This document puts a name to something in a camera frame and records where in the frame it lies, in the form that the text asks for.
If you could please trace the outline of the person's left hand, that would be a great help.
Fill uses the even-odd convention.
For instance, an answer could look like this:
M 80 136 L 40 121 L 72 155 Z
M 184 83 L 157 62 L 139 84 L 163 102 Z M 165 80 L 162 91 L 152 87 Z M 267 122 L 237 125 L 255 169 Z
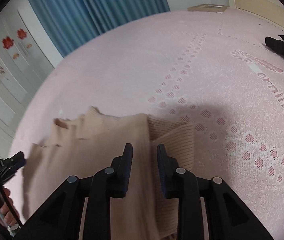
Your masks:
M 18 216 L 18 218 L 20 218 L 20 215 L 18 211 L 16 210 L 16 207 L 13 204 L 13 200 L 10 197 L 11 191 L 5 187 L 4 192 L 10 204 L 12 205 L 13 210 L 15 211 L 16 215 Z M 7 206 L 6 203 L 4 203 L 4 205 L 0 207 L 0 224 L 6 228 L 8 226 L 14 226 L 17 224 L 17 219 L 15 219 L 15 217 L 13 216 L 12 212 L 9 210 L 9 207 Z

